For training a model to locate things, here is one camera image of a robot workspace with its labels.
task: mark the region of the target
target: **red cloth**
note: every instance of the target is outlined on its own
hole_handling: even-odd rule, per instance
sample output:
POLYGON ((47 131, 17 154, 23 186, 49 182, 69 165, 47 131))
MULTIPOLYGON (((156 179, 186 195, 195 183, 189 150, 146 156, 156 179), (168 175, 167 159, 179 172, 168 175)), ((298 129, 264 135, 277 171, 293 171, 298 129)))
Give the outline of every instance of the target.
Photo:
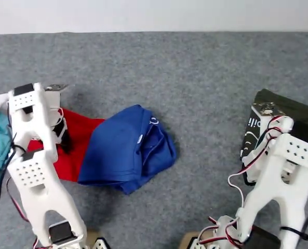
MULTIPOLYGON (((63 111, 72 149, 65 153, 61 146, 57 145, 58 161, 54 166, 60 179, 77 182, 91 134, 104 119, 87 118, 64 108, 63 111)), ((41 141, 30 141, 28 151, 39 148, 43 148, 41 141)))

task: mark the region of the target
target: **white wall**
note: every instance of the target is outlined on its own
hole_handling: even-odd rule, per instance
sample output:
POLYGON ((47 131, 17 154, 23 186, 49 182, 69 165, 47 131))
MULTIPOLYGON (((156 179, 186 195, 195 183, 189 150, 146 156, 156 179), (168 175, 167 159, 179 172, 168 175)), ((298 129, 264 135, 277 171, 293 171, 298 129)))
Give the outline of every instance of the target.
POLYGON ((0 34, 308 31, 308 0, 0 0, 0 34))

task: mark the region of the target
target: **metal bracket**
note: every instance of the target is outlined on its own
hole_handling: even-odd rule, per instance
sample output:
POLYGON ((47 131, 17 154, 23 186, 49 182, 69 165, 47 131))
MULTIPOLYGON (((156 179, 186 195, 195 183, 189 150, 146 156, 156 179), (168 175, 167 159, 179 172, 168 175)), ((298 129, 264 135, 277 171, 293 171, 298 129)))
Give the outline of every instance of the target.
POLYGON ((45 88, 45 91, 60 92, 64 90, 66 87, 68 87, 67 84, 51 84, 50 86, 47 86, 45 88))

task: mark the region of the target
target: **perforated plastic part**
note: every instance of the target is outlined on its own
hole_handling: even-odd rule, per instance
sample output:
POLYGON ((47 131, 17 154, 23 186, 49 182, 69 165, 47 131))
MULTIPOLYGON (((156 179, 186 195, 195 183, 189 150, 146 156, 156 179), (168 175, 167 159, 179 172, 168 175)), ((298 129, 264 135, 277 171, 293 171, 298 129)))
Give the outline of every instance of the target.
POLYGON ((27 92, 9 99, 10 112, 32 106, 37 101, 37 93, 35 91, 27 92))
POLYGON ((277 147, 276 153, 308 168, 308 143, 289 134, 283 134, 279 139, 284 146, 277 147))
POLYGON ((105 241, 103 239, 98 239, 93 245, 92 249, 110 249, 110 248, 105 244, 105 241))
POLYGON ((21 179, 24 187, 34 187, 43 184, 45 181, 44 169, 35 160, 29 160, 13 168, 15 174, 21 179))

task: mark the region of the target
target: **gray carpet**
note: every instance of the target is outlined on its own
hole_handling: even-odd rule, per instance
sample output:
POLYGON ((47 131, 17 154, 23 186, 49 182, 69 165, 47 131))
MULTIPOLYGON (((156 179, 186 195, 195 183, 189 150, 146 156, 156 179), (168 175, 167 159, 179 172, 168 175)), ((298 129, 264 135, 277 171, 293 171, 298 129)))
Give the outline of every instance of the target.
MULTIPOLYGON (((177 248, 186 232, 209 224, 208 215, 233 216, 239 207, 226 179, 240 168, 256 92, 268 88, 308 104, 308 33, 0 36, 0 93, 37 81, 69 84, 62 106, 89 117, 137 103, 154 111, 178 147, 172 168, 130 196, 63 183, 112 249, 177 248)), ((236 182, 250 190, 242 178, 236 182)), ((278 233, 278 205, 265 207, 256 224, 278 233)), ((31 248, 33 239, 4 191, 0 249, 31 248)))

